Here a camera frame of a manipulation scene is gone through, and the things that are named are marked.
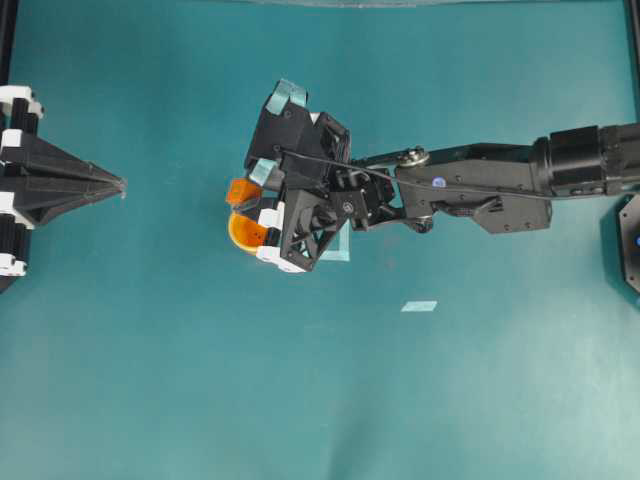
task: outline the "robotic arm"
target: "robotic arm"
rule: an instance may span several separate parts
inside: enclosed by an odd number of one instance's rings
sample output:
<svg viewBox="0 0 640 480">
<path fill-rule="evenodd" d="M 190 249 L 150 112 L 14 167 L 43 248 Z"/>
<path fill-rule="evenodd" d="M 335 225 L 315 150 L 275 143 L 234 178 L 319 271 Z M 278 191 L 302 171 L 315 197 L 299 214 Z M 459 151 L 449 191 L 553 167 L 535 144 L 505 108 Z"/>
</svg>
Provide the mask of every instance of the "robotic arm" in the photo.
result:
<svg viewBox="0 0 640 480">
<path fill-rule="evenodd" d="M 552 201 L 620 195 L 640 183 L 640 124 L 557 132 L 532 146 L 415 147 L 353 160 L 349 130 L 306 102 L 303 89 L 278 83 L 245 177 L 227 195 L 234 243 L 287 272 L 313 270 L 346 222 L 427 233 L 442 212 L 494 234 L 538 230 L 550 225 Z"/>
</svg>

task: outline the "blue tape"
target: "blue tape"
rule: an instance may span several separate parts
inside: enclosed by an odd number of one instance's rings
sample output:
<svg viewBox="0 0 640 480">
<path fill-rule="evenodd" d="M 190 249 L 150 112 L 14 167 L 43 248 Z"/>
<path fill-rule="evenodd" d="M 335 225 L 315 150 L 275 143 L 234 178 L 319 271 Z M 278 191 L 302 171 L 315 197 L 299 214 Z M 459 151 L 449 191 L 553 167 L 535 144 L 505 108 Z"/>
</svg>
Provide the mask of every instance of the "blue tape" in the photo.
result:
<svg viewBox="0 0 640 480">
<path fill-rule="evenodd" d="M 282 79 L 271 94 L 266 108 L 270 113 L 280 115 L 289 100 L 304 108 L 307 106 L 307 91 L 289 80 Z"/>
<path fill-rule="evenodd" d="M 403 313 L 410 312 L 433 312 L 438 306 L 436 301 L 420 301 L 420 302 L 407 302 L 402 310 Z"/>
<path fill-rule="evenodd" d="M 320 260 L 333 260 L 335 262 L 348 262 L 351 260 L 349 253 L 349 233 L 351 225 L 347 222 L 338 234 L 338 249 L 326 250 Z"/>
<path fill-rule="evenodd" d="M 271 170 L 276 166 L 276 162 L 273 160 L 267 160 L 266 158 L 258 159 L 258 163 L 253 167 L 253 170 L 249 174 L 249 179 L 254 181 L 260 186 L 267 183 Z"/>
</svg>

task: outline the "white spacer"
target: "white spacer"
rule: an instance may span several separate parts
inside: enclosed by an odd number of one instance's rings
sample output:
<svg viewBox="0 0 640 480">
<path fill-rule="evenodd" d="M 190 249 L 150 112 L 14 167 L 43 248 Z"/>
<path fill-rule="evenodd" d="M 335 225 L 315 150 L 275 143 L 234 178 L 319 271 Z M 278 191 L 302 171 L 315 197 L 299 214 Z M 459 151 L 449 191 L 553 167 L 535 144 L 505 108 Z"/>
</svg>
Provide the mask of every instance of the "white spacer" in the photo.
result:
<svg viewBox="0 0 640 480">
<path fill-rule="evenodd" d="M 0 103 L 2 104 L 2 113 L 7 116 L 11 115 L 13 109 L 13 100 L 15 98 L 23 98 L 29 102 L 29 113 L 35 113 L 39 119 L 44 116 L 44 110 L 40 102 L 36 102 L 33 98 L 31 87 L 22 87 L 18 85 L 5 85 L 0 87 Z"/>
<path fill-rule="evenodd" d="M 8 128 L 2 132 L 2 148 L 22 146 L 22 130 Z"/>
<path fill-rule="evenodd" d="M 15 194 L 13 192 L 0 192 L 0 214 L 13 215 L 16 218 L 16 223 L 20 223 L 27 227 L 27 230 L 33 230 L 34 225 L 25 217 L 23 217 L 15 208 L 13 208 L 13 198 Z"/>
<path fill-rule="evenodd" d="M 275 264 L 280 270 L 287 273 L 304 273 L 306 270 L 288 262 L 280 257 L 280 247 L 258 247 L 256 257 L 267 263 Z"/>
<path fill-rule="evenodd" d="M 260 210 L 258 224 L 266 228 L 282 230 L 282 224 L 284 223 L 284 202 L 278 202 L 277 208 L 277 210 L 272 208 L 263 208 Z"/>
<path fill-rule="evenodd" d="M 6 276 L 6 272 L 13 268 L 15 261 L 16 257 L 11 253 L 0 253 L 0 275 Z"/>
</svg>

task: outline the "mounting plate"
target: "mounting plate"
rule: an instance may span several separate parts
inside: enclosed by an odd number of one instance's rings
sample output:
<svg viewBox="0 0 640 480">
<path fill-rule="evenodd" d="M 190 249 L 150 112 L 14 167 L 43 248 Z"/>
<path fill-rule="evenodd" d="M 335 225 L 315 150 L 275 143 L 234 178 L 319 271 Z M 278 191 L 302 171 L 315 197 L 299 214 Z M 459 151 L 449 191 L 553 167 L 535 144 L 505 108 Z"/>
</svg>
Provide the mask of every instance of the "mounting plate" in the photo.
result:
<svg viewBox="0 0 640 480">
<path fill-rule="evenodd" d="M 625 281 L 640 293 L 640 195 L 618 213 L 620 253 Z"/>
</svg>

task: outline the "cable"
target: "cable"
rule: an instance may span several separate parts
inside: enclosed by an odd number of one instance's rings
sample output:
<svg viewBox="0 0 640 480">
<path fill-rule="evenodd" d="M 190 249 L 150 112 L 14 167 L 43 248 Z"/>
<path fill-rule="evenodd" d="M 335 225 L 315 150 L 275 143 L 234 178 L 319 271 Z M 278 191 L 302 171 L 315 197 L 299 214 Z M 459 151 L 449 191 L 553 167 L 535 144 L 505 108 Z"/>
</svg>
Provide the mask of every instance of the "cable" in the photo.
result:
<svg viewBox="0 0 640 480">
<path fill-rule="evenodd" d="M 379 172 L 377 170 L 373 170 L 371 168 L 365 167 L 356 167 L 353 165 L 348 165 L 341 162 L 336 162 L 335 160 L 329 160 L 321 157 L 313 157 L 310 155 L 304 155 L 302 153 L 294 152 L 292 150 L 281 150 L 282 153 L 286 155 L 291 155 L 292 157 L 299 158 L 301 160 L 310 160 L 313 162 L 321 162 L 327 163 L 329 165 L 334 165 L 336 167 L 347 168 L 350 170 L 358 170 L 364 173 L 368 173 L 370 175 L 375 175 L 380 178 L 384 178 L 386 180 L 390 180 L 392 182 L 397 182 L 402 185 L 408 185 L 414 188 L 421 188 L 423 190 L 431 190 L 436 192 L 455 192 L 455 193 L 470 193 L 470 194 L 482 194 L 482 195 L 500 195 L 500 196 L 508 196 L 508 197 L 518 197 L 518 198 L 528 198 L 530 200 L 575 200 L 579 198 L 592 198 L 592 197 L 600 197 L 600 194 L 588 194 L 588 195 L 576 195 L 573 197 L 556 197 L 553 195 L 545 195 L 542 193 L 536 193 L 529 190 L 516 190 L 513 188 L 502 188 L 502 187 L 484 187 L 481 185 L 468 185 L 468 184 L 456 184 L 455 187 L 434 187 L 432 185 L 427 185 L 420 183 L 420 181 L 411 182 L 408 180 L 400 180 L 397 177 L 392 175 L 387 175 L 386 173 Z"/>
</svg>

